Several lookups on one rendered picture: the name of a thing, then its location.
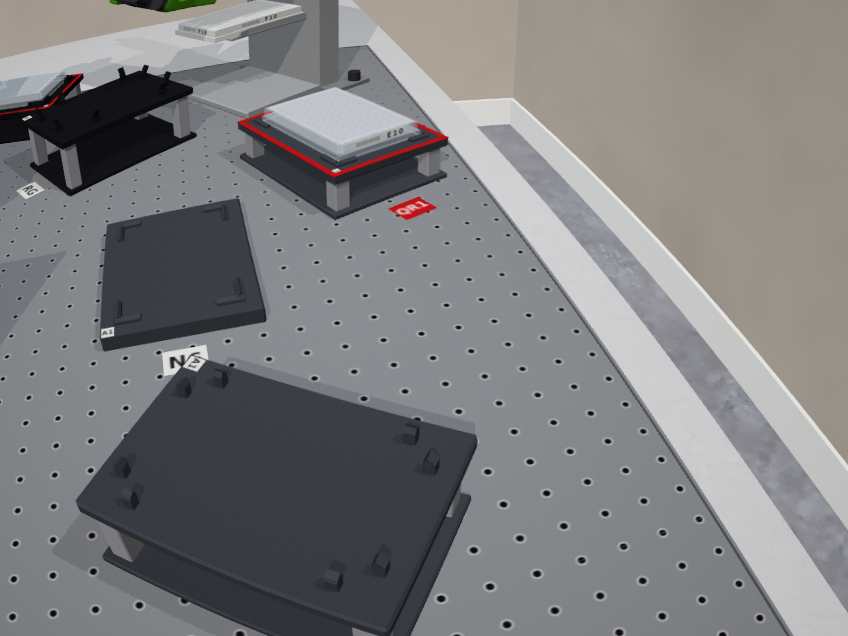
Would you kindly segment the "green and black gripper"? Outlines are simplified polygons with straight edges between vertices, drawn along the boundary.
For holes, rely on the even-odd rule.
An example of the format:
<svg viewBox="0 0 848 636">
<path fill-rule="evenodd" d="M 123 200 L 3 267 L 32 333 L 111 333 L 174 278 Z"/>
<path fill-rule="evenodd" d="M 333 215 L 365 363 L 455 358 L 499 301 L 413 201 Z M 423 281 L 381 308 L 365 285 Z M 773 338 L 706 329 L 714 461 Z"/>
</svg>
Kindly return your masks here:
<svg viewBox="0 0 848 636">
<path fill-rule="evenodd" d="M 126 4 L 133 7 L 171 12 L 190 7 L 214 4 L 216 0 L 109 0 L 111 4 Z"/>
</svg>

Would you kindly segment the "grey shelf rack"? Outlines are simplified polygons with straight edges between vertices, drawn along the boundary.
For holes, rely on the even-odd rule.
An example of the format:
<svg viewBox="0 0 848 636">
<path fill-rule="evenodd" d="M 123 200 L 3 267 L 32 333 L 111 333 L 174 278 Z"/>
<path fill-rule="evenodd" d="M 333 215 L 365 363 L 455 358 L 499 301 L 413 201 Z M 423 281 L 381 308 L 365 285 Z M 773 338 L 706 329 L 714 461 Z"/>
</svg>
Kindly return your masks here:
<svg viewBox="0 0 848 636">
<path fill-rule="evenodd" d="M 303 13 L 227 39 L 248 36 L 249 66 L 194 86 L 188 98 L 250 118 L 339 81 L 339 0 L 267 1 L 302 6 Z"/>
</svg>

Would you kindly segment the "grey perforated work table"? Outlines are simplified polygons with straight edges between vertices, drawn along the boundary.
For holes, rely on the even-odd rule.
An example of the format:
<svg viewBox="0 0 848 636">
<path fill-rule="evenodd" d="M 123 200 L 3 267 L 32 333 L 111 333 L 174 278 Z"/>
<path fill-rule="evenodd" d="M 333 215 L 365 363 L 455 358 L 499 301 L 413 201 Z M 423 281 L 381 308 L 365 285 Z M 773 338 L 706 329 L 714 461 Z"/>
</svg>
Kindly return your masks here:
<svg viewBox="0 0 848 636">
<path fill-rule="evenodd" d="M 0 636 L 268 636 L 106 561 L 76 499 L 208 360 L 475 434 L 410 636 L 794 636 L 560 282 L 448 140 L 447 177 L 337 220 L 244 160 L 247 119 L 73 196 L 0 144 Z M 17 190 L 44 190 L 25 199 Z M 389 208 L 437 207 L 404 219 Z M 240 200 L 266 322 L 104 351 L 107 224 Z"/>
</svg>

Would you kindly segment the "black two-tier stand with grey legs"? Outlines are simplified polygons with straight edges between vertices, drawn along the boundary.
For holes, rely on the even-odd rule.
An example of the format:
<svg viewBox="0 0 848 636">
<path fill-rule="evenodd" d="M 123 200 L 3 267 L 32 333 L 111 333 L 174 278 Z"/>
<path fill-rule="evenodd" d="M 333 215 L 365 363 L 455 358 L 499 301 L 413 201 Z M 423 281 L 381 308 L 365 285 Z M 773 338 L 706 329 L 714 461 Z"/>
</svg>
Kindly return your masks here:
<svg viewBox="0 0 848 636">
<path fill-rule="evenodd" d="M 59 103 L 21 119 L 31 141 L 30 167 L 73 196 L 195 138 L 187 97 L 193 87 L 169 80 L 168 71 L 164 78 L 147 74 L 148 67 L 129 75 L 121 67 L 119 79 L 66 101 L 58 92 Z M 148 114 L 170 102 L 173 124 Z M 47 155 L 45 139 L 60 150 Z"/>
</svg>

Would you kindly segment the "dark grey plate on raised base with corner posts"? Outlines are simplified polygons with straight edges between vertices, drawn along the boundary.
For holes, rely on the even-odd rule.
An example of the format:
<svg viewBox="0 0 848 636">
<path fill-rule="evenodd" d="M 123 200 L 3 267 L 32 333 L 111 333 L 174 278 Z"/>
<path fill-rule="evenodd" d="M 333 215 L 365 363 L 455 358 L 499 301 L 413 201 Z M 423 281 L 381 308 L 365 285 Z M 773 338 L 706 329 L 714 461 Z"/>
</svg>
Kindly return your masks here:
<svg viewBox="0 0 848 636">
<path fill-rule="evenodd" d="M 76 503 L 104 561 L 265 635 L 410 636 L 477 441 L 193 355 Z"/>
</svg>

